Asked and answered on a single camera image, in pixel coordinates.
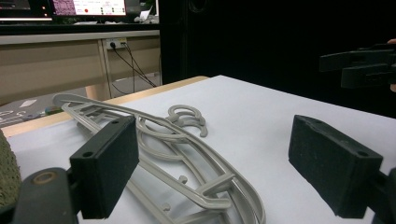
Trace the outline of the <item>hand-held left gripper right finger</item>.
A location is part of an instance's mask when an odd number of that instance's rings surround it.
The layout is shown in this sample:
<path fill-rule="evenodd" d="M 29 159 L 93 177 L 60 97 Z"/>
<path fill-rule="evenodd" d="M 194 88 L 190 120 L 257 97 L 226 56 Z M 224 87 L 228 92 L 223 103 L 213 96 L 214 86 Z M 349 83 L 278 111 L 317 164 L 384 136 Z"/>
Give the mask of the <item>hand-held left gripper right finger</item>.
<path fill-rule="evenodd" d="M 362 218 L 383 157 L 324 121 L 293 118 L 289 161 L 342 218 Z"/>

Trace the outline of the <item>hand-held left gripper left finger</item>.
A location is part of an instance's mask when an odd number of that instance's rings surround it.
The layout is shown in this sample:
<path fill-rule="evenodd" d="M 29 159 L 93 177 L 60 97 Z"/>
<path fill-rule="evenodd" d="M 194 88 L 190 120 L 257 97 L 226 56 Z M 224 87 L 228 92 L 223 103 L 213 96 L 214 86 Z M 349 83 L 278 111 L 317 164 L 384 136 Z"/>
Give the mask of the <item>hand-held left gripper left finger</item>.
<path fill-rule="evenodd" d="M 70 157 L 85 219 L 108 218 L 139 163 L 135 117 L 110 121 Z"/>

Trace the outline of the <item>green woven basket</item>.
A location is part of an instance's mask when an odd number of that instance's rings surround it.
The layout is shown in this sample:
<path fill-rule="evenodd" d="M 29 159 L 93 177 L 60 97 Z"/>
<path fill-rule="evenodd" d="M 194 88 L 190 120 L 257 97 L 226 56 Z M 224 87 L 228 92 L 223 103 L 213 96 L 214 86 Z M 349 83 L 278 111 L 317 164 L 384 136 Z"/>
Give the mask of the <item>green woven basket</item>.
<path fill-rule="evenodd" d="M 21 173 L 16 156 L 0 130 L 0 208 L 17 201 L 20 184 Z"/>

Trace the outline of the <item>black curtain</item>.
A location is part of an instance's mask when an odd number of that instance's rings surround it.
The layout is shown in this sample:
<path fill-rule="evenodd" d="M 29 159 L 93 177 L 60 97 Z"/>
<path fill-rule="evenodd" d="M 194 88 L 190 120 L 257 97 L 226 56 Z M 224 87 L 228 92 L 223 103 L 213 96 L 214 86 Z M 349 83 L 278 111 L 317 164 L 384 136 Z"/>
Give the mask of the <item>black curtain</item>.
<path fill-rule="evenodd" d="M 344 89 L 322 55 L 396 38 L 396 0 L 158 0 L 163 80 L 224 75 L 396 118 L 387 87 Z"/>

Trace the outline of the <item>beige desk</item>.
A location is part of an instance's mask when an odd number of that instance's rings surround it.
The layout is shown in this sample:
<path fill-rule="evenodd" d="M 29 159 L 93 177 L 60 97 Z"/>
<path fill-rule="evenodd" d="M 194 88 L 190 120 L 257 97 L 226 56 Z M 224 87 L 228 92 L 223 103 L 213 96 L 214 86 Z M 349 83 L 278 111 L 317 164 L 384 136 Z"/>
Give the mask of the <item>beige desk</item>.
<path fill-rule="evenodd" d="M 160 70 L 158 30 L 0 36 L 0 105 L 76 88 L 112 98 L 111 82 L 132 74 L 106 45 L 122 37 L 144 72 Z"/>

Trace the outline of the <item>white power outlet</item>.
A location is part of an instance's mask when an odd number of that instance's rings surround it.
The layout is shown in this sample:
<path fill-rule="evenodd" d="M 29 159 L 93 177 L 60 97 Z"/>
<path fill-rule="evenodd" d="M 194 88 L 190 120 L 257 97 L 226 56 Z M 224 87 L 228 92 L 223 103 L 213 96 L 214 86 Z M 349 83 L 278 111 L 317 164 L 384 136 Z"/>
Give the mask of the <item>white power outlet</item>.
<path fill-rule="evenodd" d="M 126 37 L 108 38 L 106 40 L 107 49 L 124 49 L 127 44 Z"/>

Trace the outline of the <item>lit computer monitor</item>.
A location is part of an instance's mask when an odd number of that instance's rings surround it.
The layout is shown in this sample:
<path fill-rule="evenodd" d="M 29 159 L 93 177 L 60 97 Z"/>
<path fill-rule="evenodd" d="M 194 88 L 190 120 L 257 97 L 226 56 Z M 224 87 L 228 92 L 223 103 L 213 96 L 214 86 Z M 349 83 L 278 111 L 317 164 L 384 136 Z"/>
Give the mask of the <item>lit computer monitor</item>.
<path fill-rule="evenodd" d="M 125 16 L 125 0 L 49 0 L 57 16 Z"/>

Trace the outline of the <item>dark computer monitor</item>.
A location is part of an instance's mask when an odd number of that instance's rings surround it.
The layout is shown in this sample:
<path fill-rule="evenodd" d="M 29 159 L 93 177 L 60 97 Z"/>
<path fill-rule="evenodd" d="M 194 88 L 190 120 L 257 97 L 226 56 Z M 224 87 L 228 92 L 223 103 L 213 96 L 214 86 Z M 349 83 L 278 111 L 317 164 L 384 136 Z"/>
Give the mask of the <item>dark computer monitor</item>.
<path fill-rule="evenodd" d="M 0 0 L 0 22 L 51 20 L 49 0 Z"/>

